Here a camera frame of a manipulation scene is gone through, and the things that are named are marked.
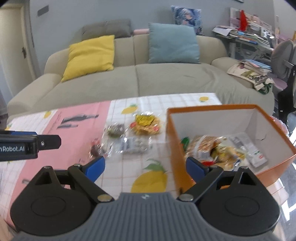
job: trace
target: wall switch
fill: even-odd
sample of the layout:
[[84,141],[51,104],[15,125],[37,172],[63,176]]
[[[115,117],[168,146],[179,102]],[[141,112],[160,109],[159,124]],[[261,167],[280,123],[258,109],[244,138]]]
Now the wall switch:
[[38,17],[40,17],[41,15],[43,15],[43,14],[47,13],[47,12],[48,12],[48,10],[49,10],[49,7],[48,7],[48,5],[47,5],[47,6],[45,6],[45,7],[43,7],[43,8],[41,8],[41,9],[39,9],[39,10],[38,10],[38,12],[37,12],[37,16],[38,16]]

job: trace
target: snack package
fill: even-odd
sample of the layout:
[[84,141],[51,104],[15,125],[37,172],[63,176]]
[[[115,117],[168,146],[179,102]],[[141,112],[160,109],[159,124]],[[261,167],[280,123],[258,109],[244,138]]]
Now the snack package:
[[188,145],[186,158],[192,156],[198,161],[211,160],[211,151],[221,143],[221,139],[208,135],[194,137]]
[[227,138],[230,139],[237,148],[246,153],[246,159],[253,167],[257,168],[267,162],[263,153],[258,150],[246,133],[242,132],[229,135]]
[[232,146],[220,144],[212,150],[211,157],[215,160],[215,165],[225,171],[237,171],[245,159],[245,154]]
[[89,158],[91,160],[97,158],[98,156],[104,156],[106,157],[106,149],[104,148],[104,144],[101,144],[101,142],[98,139],[95,139],[91,142],[91,149],[89,152]]
[[186,157],[192,156],[206,166],[217,165],[225,171],[237,171],[246,155],[232,145],[226,137],[195,137],[188,146]]
[[151,137],[124,137],[118,143],[117,153],[144,153],[151,149]]
[[124,124],[115,122],[114,124],[108,125],[106,132],[109,137],[120,138],[124,136],[125,133]]
[[153,112],[136,114],[130,128],[136,135],[155,135],[160,132],[160,119]]

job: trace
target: red object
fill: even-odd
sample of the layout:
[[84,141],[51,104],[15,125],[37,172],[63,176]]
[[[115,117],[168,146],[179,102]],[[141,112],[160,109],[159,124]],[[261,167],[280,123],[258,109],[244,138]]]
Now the red object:
[[136,122],[133,122],[132,124],[130,124],[130,127],[131,128],[134,128],[136,125],[137,125],[137,123]]
[[246,31],[247,25],[248,25],[247,17],[245,15],[244,11],[241,10],[240,11],[240,27],[239,27],[239,30],[240,31]]
[[204,161],[204,162],[202,162],[202,164],[204,164],[207,167],[210,167],[210,166],[214,165],[215,162],[214,161]]

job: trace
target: beige sofa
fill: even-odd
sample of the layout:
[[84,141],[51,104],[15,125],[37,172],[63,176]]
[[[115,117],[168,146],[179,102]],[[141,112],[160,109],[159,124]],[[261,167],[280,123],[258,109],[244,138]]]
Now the beige sofa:
[[148,35],[115,39],[114,70],[89,74],[60,83],[68,49],[48,58],[44,75],[19,92],[7,106],[10,120],[16,115],[72,105],[136,96],[214,92],[223,104],[257,104],[268,114],[274,96],[262,95],[249,82],[226,71],[237,61],[227,57],[223,43],[197,36],[201,64],[148,64]]

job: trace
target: orange box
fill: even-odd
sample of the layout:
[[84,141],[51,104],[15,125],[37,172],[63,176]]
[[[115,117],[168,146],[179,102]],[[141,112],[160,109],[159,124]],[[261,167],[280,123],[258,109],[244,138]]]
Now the orange box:
[[169,108],[166,132],[176,189],[182,192],[193,185],[185,168],[185,153],[181,145],[184,137],[192,139],[196,135],[219,137],[247,133],[268,160],[258,168],[249,165],[266,187],[273,184],[296,157],[296,148],[269,115],[257,105]]

